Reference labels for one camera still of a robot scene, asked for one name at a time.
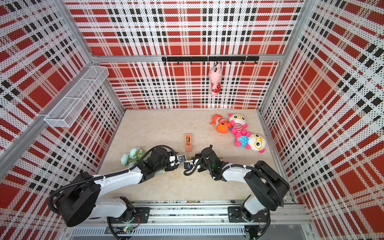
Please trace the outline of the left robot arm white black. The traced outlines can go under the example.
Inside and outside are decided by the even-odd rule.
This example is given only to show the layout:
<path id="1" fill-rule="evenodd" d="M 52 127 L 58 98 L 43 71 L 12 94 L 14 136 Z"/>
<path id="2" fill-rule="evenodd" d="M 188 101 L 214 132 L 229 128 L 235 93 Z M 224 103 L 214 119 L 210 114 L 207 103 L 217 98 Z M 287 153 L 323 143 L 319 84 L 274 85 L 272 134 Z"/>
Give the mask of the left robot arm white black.
<path id="1" fill-rule="evenodd" d="M 125 170 L 105 175 L 77 175 L 70 184 L 51 193 L 48 206 L 62 217 L 68 227 L 98 218 L 130 222 L 140 216 L 126 197 L 104 200 L 103 196 L 129 185 L 144 183 L 158 172 L 174 171 L 185 161 L 186 157 L 179 156 L 172 148 L 155 146 Z"/>

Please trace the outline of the pink striped owl plush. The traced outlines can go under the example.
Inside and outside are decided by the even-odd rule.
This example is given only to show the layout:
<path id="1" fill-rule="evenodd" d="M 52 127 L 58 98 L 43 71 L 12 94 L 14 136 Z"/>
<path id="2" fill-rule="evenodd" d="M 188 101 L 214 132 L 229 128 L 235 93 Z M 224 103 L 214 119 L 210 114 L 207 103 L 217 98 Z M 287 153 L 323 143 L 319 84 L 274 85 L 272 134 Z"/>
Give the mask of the pink striped owl plush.
<path id="1" fill-rule="evenodd" d="M 251 135 L 251 133 L 247 131 L 248 125 L 243 115 L 229 114 L 229 121 L 232 127 L 231 132 L 235 136 L 236 141 L 242 136 L 249 137 Z"/>

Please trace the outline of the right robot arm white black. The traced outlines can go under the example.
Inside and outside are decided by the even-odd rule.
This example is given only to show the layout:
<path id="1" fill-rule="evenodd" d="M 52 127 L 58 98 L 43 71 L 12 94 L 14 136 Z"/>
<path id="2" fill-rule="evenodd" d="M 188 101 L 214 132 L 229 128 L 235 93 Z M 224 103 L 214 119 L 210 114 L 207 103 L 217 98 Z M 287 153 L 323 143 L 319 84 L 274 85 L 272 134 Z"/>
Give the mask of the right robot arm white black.
<path id="1" fill-rule="evenodd" d="M 269 219 L 271 211 L 285 205 L 284 197 L 290 190 L 288 182 L 266 162 L 258 161 L 249 166 L 224 162 L 212 146 L 184 163 L 184 169 L 185 176 L 208 171 L 214 181 L 247 184 L 253 194 L 246 198 L 237 212 L 230 214 L 244 222 L 254 222 L 262 213 Z"/>

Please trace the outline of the orange tape dispenser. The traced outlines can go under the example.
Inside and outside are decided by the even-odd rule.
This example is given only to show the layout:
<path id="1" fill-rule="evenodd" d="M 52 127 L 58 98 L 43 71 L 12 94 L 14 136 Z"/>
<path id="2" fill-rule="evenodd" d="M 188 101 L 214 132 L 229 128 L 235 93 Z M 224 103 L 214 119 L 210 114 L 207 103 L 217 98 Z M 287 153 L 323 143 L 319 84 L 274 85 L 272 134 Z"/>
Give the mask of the orange tape dispenser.
<path id="1" fill-rule="evenodd" d="M 191 134 L 185 134 L 185 151 L 187 153 L 192 152 L 192 135 Z"/>

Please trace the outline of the white rose bouquet green stems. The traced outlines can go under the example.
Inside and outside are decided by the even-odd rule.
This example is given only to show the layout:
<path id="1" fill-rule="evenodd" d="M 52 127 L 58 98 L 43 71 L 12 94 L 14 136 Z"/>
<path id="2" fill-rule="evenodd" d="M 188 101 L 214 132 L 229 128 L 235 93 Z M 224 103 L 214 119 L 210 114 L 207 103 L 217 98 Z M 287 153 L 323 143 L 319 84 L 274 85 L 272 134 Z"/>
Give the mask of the white rose bouquet green stems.
<path id="1" fill-rule="evenodd" d="M 155 147 L 168 147 L 168 146 L 165 146 L 165 145 L 159 145 L 159 146 L 155 146 Z M 147 152 L 143 152 L 142 149 L 140 148 L 134 148 L 130 151 L 130 153 L 128 154 L 124 154 L 121 158 L 121 163 L 123 166 L 125 167 L 128 167 L 130 170 L 135 170 L 135 169 L 140 169 L 140 171 L 142 172 L 142 174 L 144 175 L 144 162 L 149 158 L 149 156 L 151 155 L 151 151 L 155 148 L 151 148 L 150 150 L 148 150 Z M 186 170 L 186 172 L 188 174 L 192 174 L 192 170 Z"/>

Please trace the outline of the orange fish plush toy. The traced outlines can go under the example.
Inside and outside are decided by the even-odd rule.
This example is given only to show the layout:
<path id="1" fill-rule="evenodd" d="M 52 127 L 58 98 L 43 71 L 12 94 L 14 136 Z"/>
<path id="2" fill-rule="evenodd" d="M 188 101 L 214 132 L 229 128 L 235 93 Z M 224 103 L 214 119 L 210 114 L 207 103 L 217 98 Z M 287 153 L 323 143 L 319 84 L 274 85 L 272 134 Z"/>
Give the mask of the orange fish plush toy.
<path id="1" fill-rule="evenodd" d="M 214 125 L 221 134 L 227 134 L 232 130 L 230 122 L 219 114 L 213 115 L 211 125 Z"/>

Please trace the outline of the white blue owl plush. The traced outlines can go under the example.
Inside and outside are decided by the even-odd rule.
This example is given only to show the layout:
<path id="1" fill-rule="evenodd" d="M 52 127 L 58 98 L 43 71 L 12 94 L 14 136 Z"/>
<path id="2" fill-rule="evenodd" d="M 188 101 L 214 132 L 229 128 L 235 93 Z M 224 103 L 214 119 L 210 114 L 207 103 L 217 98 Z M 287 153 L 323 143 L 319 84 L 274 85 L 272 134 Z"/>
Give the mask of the white blue owl plush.
<path id="1" fill-rule="evenodd" d="M 235 138 L 235 144 L 237 147 L 242 147 L 261 154 L 266 150 L 267 141 L 260 134 L 248 132 L 245 135 L 242 135 L 240 133 L 236 133 Z"/>

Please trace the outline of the black hook rail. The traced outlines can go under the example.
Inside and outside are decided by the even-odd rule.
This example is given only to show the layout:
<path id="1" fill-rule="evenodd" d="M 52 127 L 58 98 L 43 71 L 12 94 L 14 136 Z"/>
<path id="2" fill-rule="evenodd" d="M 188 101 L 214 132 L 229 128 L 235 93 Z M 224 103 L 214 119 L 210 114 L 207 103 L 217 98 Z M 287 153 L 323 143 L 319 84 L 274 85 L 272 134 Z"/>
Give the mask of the black hook rail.
<path id="1" fill-rule="evenodd" d="M 162 57 L 164 63 L 174 62 L 257 62 L 259 56 L 199 56 L 199 57 Z"/>

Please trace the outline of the pink hanging plush toy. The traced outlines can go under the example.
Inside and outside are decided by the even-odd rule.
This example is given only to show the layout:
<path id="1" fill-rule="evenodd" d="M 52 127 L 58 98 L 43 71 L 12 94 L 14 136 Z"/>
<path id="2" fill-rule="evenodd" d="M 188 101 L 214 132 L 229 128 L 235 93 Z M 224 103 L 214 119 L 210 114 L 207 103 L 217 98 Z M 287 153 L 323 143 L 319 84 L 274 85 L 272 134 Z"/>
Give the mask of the pink hanging plush toy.
<path id="1" fill-rule="evenodd" d="M 211 95 L 215 96 L 221 91 L 221 81 L 223 78 L 223 69 L 221 63 L 212 67 L 209 71 L 209 80 L 211 82 L 212 92 Z"/>

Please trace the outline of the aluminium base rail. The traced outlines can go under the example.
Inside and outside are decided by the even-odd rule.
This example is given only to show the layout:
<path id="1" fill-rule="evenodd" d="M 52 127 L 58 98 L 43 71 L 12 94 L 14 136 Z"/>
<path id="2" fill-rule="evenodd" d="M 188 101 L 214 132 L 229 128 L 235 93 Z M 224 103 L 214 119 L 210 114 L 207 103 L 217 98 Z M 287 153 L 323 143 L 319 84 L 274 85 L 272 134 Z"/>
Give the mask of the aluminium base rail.
<path id="1" fill-rule="evenodd" d="M 139 217 L 122 221 L 87 220 L 69 230 L 66 239 L 146 236 L 239 236 L 241 239 L 314 240 L 311 219 L 303 205 L 288 201 L 282 208 L 261 211 L 253 220 L 241 214 L 240 200 L 136 201 Z"/>

